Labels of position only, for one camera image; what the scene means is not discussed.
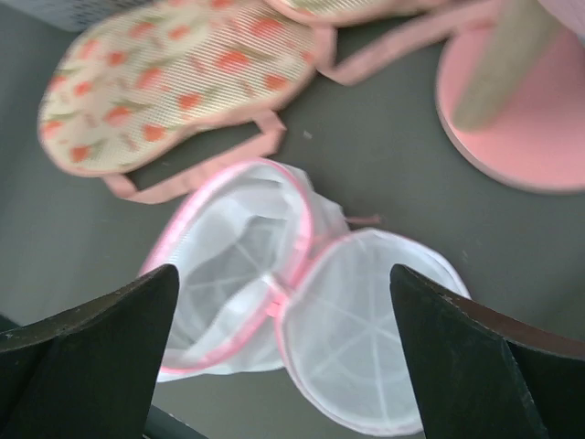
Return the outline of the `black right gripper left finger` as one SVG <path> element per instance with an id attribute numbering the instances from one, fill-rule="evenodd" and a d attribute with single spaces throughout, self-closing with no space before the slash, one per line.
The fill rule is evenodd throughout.
<path id="1" fill-rule="evenodd" d="M 178 296 L 163 265 L 1 335 L 4 438 L 140 438 Z"/>

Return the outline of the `pink three-tier wooden shelf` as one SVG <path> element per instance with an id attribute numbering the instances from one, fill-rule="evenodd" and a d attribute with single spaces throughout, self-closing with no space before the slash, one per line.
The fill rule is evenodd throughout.
<path id="1" fill-rule="evenodd" d="M 584 189 L 584 4 L 505 1 L 444 47 L 435 101 L 473 166 L 510 187 Z"/>

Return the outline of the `peach patterned eye mask upper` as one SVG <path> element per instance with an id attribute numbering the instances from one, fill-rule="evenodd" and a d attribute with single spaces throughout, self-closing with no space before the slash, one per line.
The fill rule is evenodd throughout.
<path id="1" fill-rule="evenodd" d="M 314 33 L 314 66 L 351 86 L 412 51 L 489 23 L 497 1 L 270 1 Z"/>

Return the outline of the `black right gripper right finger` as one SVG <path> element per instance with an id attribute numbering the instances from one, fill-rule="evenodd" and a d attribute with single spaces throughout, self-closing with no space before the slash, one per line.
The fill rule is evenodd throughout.
<path id="1" fill-rule="evenodd" d="M 389 291 L 428 438 L 581 438 L 584 344 L 532 327 L 406 265 Z"/>

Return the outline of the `white plastic basket left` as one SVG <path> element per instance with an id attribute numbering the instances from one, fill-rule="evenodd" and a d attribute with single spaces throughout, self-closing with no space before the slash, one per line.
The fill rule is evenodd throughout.
<path id="1" fill-rule="evenodd" d="M 30 1 L 32 13 L 54 27 L 80 32 L 104 18 L 149 5 L 146 0 L 55 0 Z"/>

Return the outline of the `peach patterned eye mask lower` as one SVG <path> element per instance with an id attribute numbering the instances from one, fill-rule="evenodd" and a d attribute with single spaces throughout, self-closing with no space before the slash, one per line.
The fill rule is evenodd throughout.
<path id="1" fill-rule="evenodd" d="M 315 49 L 310 27 L 263 1 L 136 7 L 69 46 L 39 107 L 39 141 L 61 170 L 163 203 L 277 151 L 278 113 L 314 76 Z M 129 177 L 193 135 L 244 123 L 258 133 L 160 183 L 140 189 Z"/>

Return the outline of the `white mesh pink-trim laundry bag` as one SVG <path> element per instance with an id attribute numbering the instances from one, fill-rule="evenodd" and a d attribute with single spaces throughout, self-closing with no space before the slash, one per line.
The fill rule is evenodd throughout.
<path id="1" fill-rule="evenodd" d="M 286 369 L 332 421 L 361 434 L 422 428 L 390 296 L 403 264 L 467 296 L 436 251 L 350 230 L 299 168 L 268 159 L 209 178 L 143 265 L 172 264 L 179 293 L 158 379 Z"/>

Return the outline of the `peach patterned eye mask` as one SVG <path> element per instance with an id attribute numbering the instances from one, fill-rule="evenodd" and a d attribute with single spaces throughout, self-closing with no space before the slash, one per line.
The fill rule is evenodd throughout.
<path id="1" fill-rule="evenodd" d="M 263 1 L 136 7 L 69 46 L 39 107 L 39 141 L 61 170 L 163 203 L 277 151 L 278 113 L 314 76 L 315 49 L 310 27 Z M 258 133 L 160 183 L 140 189 L 129 177 L 193 135 L 244 123 Z"/>
<path id="2" fill-rule="evenodd" d="M 489 23 L 497 1 L 270 1 L 314 33 L 314 66 L 351 86 L 412 51 Z"/>

